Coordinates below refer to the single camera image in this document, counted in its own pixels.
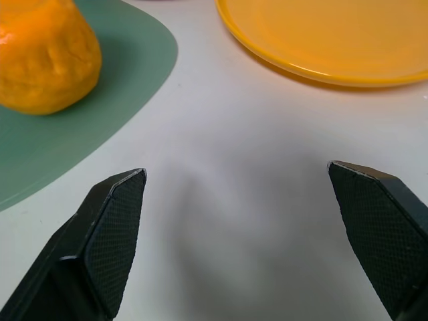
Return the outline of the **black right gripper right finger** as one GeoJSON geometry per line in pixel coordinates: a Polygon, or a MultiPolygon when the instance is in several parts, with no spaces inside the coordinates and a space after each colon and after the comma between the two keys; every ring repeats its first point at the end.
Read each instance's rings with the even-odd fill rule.
{"type": "Polygon", "coordinates": [[[347,238],[392,320],[427,319],[427,206],[398,177],[328,165],[347,238]]]}

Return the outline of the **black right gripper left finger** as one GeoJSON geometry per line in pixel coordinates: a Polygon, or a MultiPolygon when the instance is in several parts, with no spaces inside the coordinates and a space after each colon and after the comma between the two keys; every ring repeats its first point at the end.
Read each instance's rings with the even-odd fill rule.
{"type": "Polygon", "coordinates": [[[1,309],[2,320],[113,320],[134,261],[146,171],[94,185],[47,241],[1,309]]]}

